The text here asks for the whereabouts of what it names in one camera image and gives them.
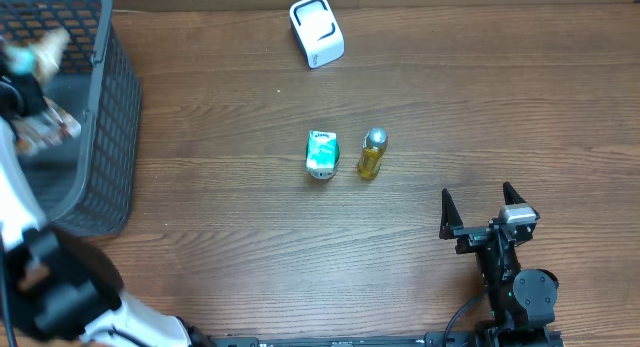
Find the brown Pantree snack pouch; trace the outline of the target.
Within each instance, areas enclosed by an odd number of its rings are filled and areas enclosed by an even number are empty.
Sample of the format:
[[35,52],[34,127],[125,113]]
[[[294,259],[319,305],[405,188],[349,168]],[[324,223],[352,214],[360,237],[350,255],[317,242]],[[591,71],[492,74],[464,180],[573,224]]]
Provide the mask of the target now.
[[17,115],[11,119],[19,154],[33,156],[59,146],[81,133],[80,123],[44,94],[58,74],[69,33],[58,28],[44,33],[35,43],[3,48],[10,81],[20,93]]

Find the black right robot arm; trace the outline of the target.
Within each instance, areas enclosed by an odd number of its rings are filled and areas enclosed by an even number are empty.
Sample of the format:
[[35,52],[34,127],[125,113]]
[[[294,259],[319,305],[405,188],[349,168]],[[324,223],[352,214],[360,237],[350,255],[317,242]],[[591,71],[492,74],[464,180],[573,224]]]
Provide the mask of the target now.
[[[450,192],[441,192],[442,214],[439,237],[454,240],[459,255],[474,254],[484,289],[461,306],[449,320],[440,344],[452,346],[562,346],[559,332],[547,326],[554,322],[558,278],[545,269],[524,269],[516,248],[533,238],[540,214],[513,186],[502,185],[505,205],[485,226],[464,226]],[[464,337],[453,337],[455,322],[470,307],[486,298],[490,320],[480,321]]]

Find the green lidded cup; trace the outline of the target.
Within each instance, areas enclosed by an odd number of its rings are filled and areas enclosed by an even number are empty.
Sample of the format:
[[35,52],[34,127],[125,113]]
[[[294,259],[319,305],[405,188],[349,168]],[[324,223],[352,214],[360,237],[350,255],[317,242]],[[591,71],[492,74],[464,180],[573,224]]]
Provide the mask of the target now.
[[307,143],[305,169],[314,178],[332,178],[338,170],[340,147],[334,136],[311,136]]

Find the teal tissue pack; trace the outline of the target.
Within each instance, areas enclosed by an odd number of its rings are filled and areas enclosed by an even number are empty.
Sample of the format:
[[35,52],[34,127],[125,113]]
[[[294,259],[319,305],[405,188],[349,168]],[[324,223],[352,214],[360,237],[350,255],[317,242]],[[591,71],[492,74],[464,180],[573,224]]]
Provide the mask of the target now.
[[310,131],[306,146],[305,167],[308,172],[327,175],[338,166],[340,149],[335,132]]

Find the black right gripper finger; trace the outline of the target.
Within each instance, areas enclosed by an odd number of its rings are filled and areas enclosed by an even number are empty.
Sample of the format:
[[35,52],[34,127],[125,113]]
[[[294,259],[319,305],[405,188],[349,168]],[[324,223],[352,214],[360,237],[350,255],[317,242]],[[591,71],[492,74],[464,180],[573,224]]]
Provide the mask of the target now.
[[503,196],[506,205],[525,204],[526,200],[522,198],[515,188],[508,182],[504,182],[502,185]]
[[463,229],[464,225],[449,191],[443,189],[441,196],[442,214],[439,238],[454,239],[456,237],[456,231]]

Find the yellow oil bottle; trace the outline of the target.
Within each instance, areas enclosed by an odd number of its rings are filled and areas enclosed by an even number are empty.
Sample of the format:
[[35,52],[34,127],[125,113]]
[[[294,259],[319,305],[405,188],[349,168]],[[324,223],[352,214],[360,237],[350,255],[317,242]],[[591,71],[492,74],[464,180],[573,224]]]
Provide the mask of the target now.
[[374,127],[367,132],[357,163],[357,172],[362,178],[374,179],[378,175],[387,146],[388,135],[382,127]]

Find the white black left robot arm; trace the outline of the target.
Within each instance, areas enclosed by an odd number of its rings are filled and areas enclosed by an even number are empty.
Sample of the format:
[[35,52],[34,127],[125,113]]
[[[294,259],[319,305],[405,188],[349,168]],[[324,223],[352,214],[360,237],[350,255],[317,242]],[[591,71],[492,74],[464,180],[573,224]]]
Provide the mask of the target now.
[[21,331],[41,342],[210,345],[196,327],[128,293],[100,249],[47,221],[20,166],[10,123],[41,94],[33,77],[1,71],[1,320],[9,344]]

